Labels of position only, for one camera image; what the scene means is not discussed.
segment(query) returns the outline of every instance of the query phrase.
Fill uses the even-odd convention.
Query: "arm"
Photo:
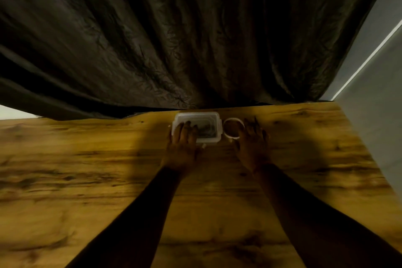
[[[402,255],[357,221],[309,193],[269,157],[258,122],[239,126],[237,156],[271,201],[281,225],[308,268],[402,267]]]
[[[170,203],[194,167],[197,127],[180,124],[168,135],[161,169],[145,190],[67,267],[148,268],[158,247]]]

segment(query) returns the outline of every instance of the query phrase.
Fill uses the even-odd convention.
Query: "hand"
[[[190,121],[180,123],[174,130],[169,131],[168,144],[163,155],[161,167],[178,171],[183,177],[195,166],[195,160],[199,152],[196,141],[198,127],[190,127]]]
[[[255,171],[264,164],[270,164],[268,141],[269,137],[263,130],[257,118],[255,122],[244,119],[244,127],[238,123],[239,139],[234,140],[234,149],[240,162],[251,172]]]

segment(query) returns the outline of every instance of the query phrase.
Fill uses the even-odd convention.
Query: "clear plastic container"
[[[172,123],[172,135],[177,125],[191,122],[191,127],[198,126],[197,143],[218,143],[221,140],[223,129],[222,120],[217,112],[180,112]]]

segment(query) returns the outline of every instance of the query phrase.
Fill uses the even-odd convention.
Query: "black fabric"
[[[0,104],[58,120],[316,101],[375,0],[1,0]]]

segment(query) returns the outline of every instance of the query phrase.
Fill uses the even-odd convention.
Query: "wood grain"
[[[257,116],[273,160],[402,251],[402,210],[336,103],[216,110]],[[63,267],[158,170],[176,112],[123,120],[0,121],[0,266]],[[223,139],[180,185],[153,267],[303,267]]]

